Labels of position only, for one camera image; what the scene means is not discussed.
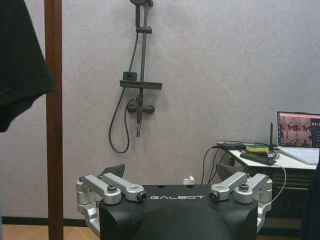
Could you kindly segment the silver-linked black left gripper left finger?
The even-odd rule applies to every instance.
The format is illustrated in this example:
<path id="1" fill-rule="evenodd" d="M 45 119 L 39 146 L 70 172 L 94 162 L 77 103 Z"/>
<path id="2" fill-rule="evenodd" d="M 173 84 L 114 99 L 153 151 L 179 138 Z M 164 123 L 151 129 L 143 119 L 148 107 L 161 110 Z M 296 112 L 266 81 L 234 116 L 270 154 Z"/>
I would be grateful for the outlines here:
<path id="1" fill-rule="evenodd" d="M 100 231 L 99 202 L 115 206 L 122 197 L 135 203 L 147 199 L 142 185 L 123 179 L 126 165 L 119 164 L 105 168 L 98 176 L 82 176 L 76 182 L 77 210 L 84 215 L 86 225 L 93 231 Z"/>

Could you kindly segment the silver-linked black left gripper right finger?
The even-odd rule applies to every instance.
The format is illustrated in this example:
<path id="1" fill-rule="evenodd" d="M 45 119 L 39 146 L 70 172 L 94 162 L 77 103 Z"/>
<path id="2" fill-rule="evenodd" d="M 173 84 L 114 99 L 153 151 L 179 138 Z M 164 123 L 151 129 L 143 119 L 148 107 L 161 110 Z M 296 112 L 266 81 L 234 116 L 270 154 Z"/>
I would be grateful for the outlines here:
<path id="1" fill-rule="evenodd" d="M 220 183 L 212 184 L 209 198 L 213 202 L 226 201 L 233 196 L 239 204 L 257 202 L 257 231 L 265 222 L 266 213 L 272 209 L 273 181 L 265 174 L 250 176 L 238 166 L 217 164 L 216 170 Z"/>

